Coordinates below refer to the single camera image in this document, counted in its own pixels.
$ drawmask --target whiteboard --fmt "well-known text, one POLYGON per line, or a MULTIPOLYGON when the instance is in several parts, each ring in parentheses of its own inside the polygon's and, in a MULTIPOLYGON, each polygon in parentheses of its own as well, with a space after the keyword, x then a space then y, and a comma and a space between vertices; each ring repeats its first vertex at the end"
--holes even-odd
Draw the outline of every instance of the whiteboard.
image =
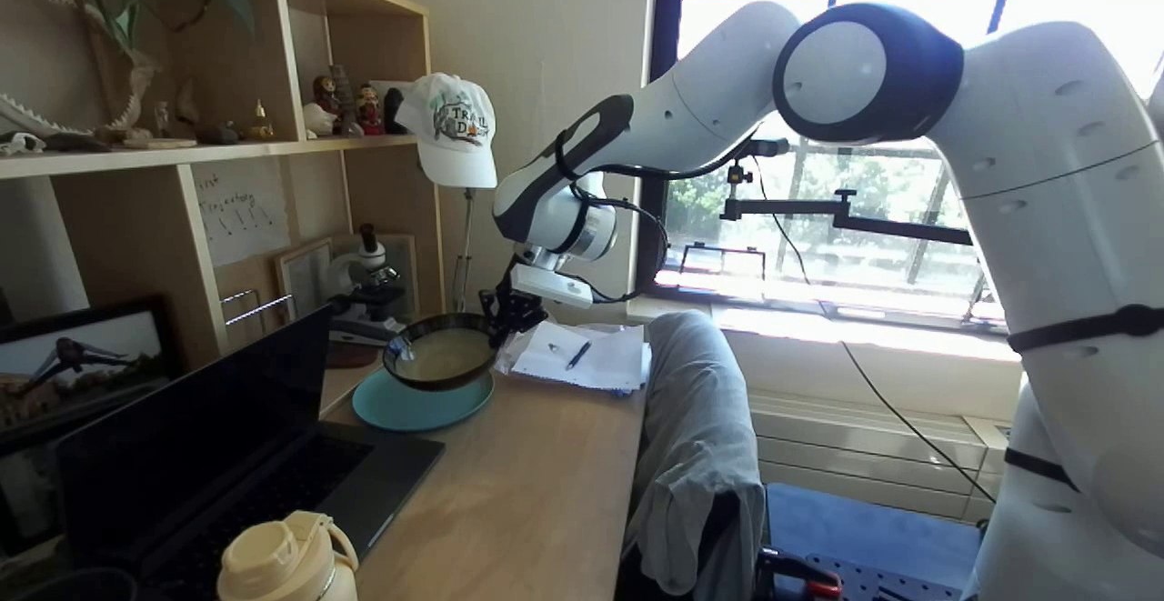
POLYGON ((205 163, 193 174, 215 267, 291 246, 277 161, 205 163))

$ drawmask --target bottle handle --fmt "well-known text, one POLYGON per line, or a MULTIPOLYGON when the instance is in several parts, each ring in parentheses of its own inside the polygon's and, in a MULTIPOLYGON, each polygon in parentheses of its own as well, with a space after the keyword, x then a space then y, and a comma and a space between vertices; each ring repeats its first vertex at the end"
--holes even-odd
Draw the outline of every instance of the bottle handle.
POLYGON ((338 563, 343 563, 353 572, 359 570, 360 558, 356 557, 356 550, 352 546, 352 540, 348 539, 348 536, 345 533, 345 531, 340 530, 340 526, 335 525, 335 522, 329 522, 327 524, 327 532, 328 535, 332 536, 332 539, 335 540, 342 549, 341 553, 335 554, 335 560, 338 563))

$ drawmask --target laptop screen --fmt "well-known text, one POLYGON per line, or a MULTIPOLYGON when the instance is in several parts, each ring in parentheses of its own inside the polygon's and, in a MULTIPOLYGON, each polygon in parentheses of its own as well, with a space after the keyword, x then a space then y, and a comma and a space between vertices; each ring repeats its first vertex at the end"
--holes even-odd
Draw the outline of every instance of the laptop screen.
POLYGON ((318 310, 63 438, 74 557, 139 560, 319 418, 332 311, 318 310))

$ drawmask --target pen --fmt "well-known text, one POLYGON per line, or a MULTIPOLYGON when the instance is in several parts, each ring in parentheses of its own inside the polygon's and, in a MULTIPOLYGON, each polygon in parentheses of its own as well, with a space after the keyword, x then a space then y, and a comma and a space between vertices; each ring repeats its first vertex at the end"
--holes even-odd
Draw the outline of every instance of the pen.
POLYGON ((585 352, 588 351, 590 351, 589 341, 582 345, 582 348, 579 349, 579 354, 570 359, 570 363, 566 366, 566 370, 569 372, 570 369, 573 369, 574 366, 579 363, 579 360, 582 360, 582 356, 585 355, 585 352))

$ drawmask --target teal plate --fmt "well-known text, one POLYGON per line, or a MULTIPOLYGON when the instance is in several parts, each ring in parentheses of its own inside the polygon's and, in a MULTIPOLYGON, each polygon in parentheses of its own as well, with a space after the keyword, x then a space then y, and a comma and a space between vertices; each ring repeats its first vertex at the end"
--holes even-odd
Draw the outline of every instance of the teal plate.
POLYGON ((352 406, 364 422, 402 433, 448 426, 481 410, 494 395, 485 372, 467 386, 447 391, 420 391, 377 369, 356 388, 352 406))

